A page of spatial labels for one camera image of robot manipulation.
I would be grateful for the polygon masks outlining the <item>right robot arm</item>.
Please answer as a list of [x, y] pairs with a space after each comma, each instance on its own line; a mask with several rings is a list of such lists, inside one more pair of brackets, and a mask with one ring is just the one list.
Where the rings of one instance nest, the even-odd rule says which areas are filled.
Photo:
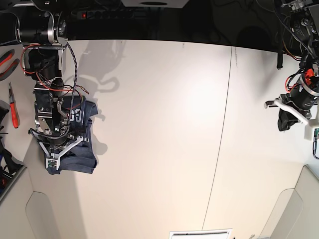
[[35, 81], [35, 128], [29, 134], [53, 162], [84, 140], [80, 127], [71, 124], [85, 98], [67, 37], [68, 15], [78, 5], [78, 0], [19, 0], [11, 8], [17, 18], [15, 35], [23, 46], [20, 66]]

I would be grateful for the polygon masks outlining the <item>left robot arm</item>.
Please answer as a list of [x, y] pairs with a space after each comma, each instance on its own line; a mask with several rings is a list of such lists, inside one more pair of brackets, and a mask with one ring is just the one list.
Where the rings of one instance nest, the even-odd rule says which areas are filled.
[[285, 81], [285, 94], [265, 102], [266, 108], [279, 108], [278, 130], [286, 131], [296, 123], [318, 127], [311, 122], [311, 108], [319, 102], [319, 2], [317, 0], [275, 0], [274, 13], [280, 37], [287, 30], [300, 44], [297, 72]]

